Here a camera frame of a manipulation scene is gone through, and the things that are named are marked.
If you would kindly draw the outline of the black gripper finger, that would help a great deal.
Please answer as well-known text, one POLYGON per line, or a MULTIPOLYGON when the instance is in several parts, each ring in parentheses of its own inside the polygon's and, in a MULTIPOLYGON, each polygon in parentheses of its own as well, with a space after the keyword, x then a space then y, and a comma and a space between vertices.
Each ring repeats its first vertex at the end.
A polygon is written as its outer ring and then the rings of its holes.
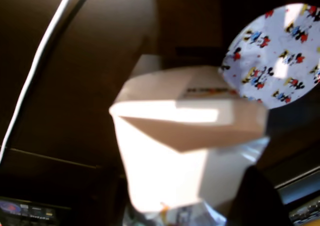
POLYGON ((227 215, 226 225, 283 225, 282 200, 272 183, 255 166, 245 171, 227 215))

